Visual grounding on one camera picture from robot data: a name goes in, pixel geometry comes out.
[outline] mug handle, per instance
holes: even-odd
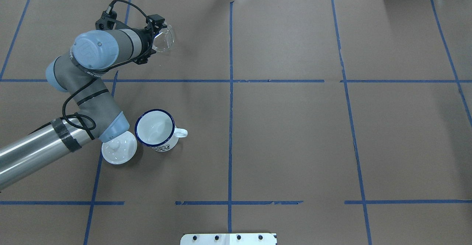
[[[174,136],[177,138],[184,138],[184,137],[187,137],[187,135],[188,135],[188,132],[186,129],[175,128],[174,130]]]

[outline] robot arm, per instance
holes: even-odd
[[[147,16],[143,29],[130,28],[116,20],[114,0],[96,22],[96,29],[78,35],[69,52],[58,57],[46,69],[46,78],[54,88],[71,96],[62,108],[62,117],[40,127],[0,149],[0,190],[34,173],[84,144],[99,138],[108,142],[126,132],[129,123],[100,79],[110,69],[135,62],[147,63],[156,53],[152,43],[164,18]],[[66,104],[74,99],[79,111],[65,115]]]

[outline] white metal plate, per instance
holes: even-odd
[[[277,234],[185,234],[180,245],[277,245]]]

